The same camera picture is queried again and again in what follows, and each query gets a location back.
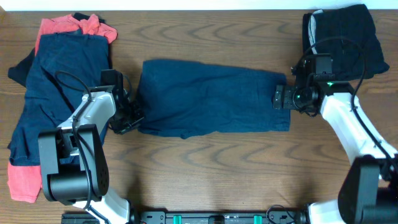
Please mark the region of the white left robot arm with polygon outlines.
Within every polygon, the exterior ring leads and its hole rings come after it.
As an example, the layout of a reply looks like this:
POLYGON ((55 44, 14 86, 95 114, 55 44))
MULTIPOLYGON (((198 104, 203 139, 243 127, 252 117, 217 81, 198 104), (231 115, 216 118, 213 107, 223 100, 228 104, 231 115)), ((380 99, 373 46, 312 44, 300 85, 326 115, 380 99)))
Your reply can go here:
POLYGON ((67 120, 40 132, 42 187, 47 200, 81 208, 100 223, 140 223, 131 203, 109 186, 100 133, 115 113, 108 86, 90 89, 67 120))

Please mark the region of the navy blue shorts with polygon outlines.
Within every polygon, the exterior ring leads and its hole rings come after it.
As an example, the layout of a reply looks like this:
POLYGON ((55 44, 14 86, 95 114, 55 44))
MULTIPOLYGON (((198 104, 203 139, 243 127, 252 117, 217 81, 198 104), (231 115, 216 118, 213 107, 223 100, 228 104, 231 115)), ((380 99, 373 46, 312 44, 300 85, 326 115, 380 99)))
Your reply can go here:
POLYGON ((162 137, 213 132, 283 132, 290 112, 275 110, 281 73, 183 60, 155 59, 142 65, 138 100, 144 111, 139 131, 162 137))

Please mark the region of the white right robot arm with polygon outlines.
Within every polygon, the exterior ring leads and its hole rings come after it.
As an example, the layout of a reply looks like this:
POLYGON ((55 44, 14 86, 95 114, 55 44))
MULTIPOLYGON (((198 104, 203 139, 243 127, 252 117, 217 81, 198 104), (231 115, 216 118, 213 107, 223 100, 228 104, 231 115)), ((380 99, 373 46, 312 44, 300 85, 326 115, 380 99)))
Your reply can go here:
POLYGON ((397 149, 378 133, 354 88, 338 81, 329 55, 292 67, 294 85, 277 85, 273 107, 320 115, 334 130, 350 162, 337 199, 311 203, 296 223, 397 223, 397 149))

